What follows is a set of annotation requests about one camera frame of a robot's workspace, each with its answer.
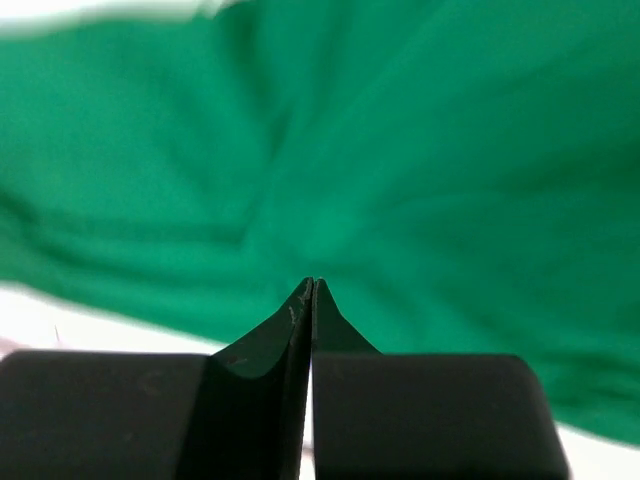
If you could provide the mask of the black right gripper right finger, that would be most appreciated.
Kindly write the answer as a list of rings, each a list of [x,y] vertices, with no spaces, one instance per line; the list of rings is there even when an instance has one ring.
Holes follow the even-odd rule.
[[[385,354],[324,281],[312,307],[319,479],[566,479],[542,386],[509,354]]]

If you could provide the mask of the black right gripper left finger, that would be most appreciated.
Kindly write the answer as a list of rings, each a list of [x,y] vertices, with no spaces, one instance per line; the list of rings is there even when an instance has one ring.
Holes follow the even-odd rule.
[[[16,351],[1,363],[5,479],[295,479],[312,282],[212,355]]]

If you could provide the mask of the green t shirt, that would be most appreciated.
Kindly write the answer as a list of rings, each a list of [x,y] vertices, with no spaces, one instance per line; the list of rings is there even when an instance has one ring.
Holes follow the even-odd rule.
[[[639,440],[639,5],[239,1],[1,32],[1,276],[232,342],[308,276]]]

